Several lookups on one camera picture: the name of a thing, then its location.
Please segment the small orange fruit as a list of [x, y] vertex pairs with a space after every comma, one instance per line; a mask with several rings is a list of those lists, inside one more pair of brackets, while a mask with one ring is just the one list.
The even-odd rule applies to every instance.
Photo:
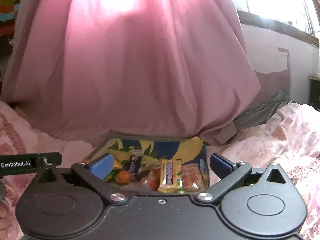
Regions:
[[131, 181], [131, 173], [129, 171], [122, 170], [116, 175], [115, 180], [119, 185], [126, 185]]

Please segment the blue white Ca tube packet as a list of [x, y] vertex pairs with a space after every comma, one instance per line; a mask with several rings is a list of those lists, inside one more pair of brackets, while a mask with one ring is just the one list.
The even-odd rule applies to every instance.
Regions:
[[129, 161], [126, 163], [124, 170], [129, 172], [131, 177], [135, 177], [139, 171], [142, 161], [143, 151], [134, 150], [130, 153]]

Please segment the instant noodle snack packet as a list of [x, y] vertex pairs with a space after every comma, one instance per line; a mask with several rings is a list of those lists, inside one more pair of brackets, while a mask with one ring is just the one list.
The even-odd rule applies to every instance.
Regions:
[[185, 191], [203, 191], [207, 184], [207, 178], [203, 177], [198, 164], [182, 165], [182, 186]]

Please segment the orange snack packet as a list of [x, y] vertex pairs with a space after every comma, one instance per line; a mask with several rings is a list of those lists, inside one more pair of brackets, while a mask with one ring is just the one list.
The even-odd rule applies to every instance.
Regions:
[[160, 185], [161, 169], [152, 168], [144, 183], [153, 191], [157, 191]]

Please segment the yellow green cracker packet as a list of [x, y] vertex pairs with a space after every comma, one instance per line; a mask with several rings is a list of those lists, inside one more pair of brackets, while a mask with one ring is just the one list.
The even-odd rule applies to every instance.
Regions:
[[177, 160], [161, 160], [160, 180], [158, 192], [178, 193], [183, 187], [182, 183], [182, 162]]

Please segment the golden yellow snack packet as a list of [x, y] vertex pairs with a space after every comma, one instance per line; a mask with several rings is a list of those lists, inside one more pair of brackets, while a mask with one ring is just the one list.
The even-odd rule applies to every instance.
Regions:
[[122, 170], [123, 168], [124, 165], [115, 156], [113, 156], [113, 169]]

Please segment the grey cardboard box lid tray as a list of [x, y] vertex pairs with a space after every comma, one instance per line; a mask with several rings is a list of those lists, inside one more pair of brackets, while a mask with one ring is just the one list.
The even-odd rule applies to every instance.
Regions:
[[[119, 185], [115, 178], [108, 182], [109, 185], [125, 191], [140, 192], [158, 192], [151, 190], [145, 183], [152, 168], [160, 168], [161, 160], [181, 159], [184, 164], [198, 164], [203, 177], [207, 178], [207, 187], [209, 187], [209, 171], [207, 164], [207, 149], [202, 139], [193, 137], [191, 139], [168, 139], [152, 137], [132, 137], [132, 136], [114, 136], [107, 138], [99, 145], [88, 157], [92, 161], [109, 153], [115, 156], [125, 167], [129, 161], [130, 153], [134, 150], [143, 151], [142, 161], [139, 171], [135, 177], [126, 185]], [[178, 193], [199, 193], [188, 192], [182, 187]]]

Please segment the grey green blanket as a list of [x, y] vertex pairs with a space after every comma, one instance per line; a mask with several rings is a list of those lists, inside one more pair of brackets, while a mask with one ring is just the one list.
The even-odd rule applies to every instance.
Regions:
[[278, 109], [286, 106], [291, 102], [288, 92], [283, 88], [278, 94], [265, 103], [252, 107], [251, 109], [242, 112], [234, 119], [234, 124], [237, 131], [263, 125], [275, 115]]

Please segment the pink floral bedsheet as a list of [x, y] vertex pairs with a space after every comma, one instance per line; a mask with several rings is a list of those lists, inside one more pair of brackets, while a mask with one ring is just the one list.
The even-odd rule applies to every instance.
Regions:
[[[63, 166], [85, 159], [93, 146], [65, 141], [33, 129], [6, 103], [1, 103], [1, 154], [60, 152]], [[304, 239], [319, 239], [319, 112], [291, 103], [277, 110], [267, 123], [243, 129], [222, 146], [210, 146], [231, 161], [254, 167], [274, 162], [282, 166], [303, 197], [308, 215], [301, 229]]]

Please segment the pink curtain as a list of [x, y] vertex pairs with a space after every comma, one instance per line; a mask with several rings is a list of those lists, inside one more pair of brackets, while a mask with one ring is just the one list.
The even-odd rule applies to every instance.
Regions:
[[219, 145], [259, 90], [232, 0], [21, 0], [1, 98], [65, 140]]

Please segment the dark wooden furniture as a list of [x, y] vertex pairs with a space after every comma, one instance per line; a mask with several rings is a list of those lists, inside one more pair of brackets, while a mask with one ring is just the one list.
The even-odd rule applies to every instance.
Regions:
[[319, 108], [320, 100], [319, 100], [319, 91], [320, 91], [320, 80], [319, 76], [308, 76], [308, 80], [310, 81], [310, 96], [309, 102], [310, 105]]

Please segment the dark printed pillow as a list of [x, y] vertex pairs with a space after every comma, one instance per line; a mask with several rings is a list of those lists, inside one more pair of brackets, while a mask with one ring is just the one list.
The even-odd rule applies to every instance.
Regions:
[[21, 0], [1, 0], [1, 57], [12, 53], [15, 22]]

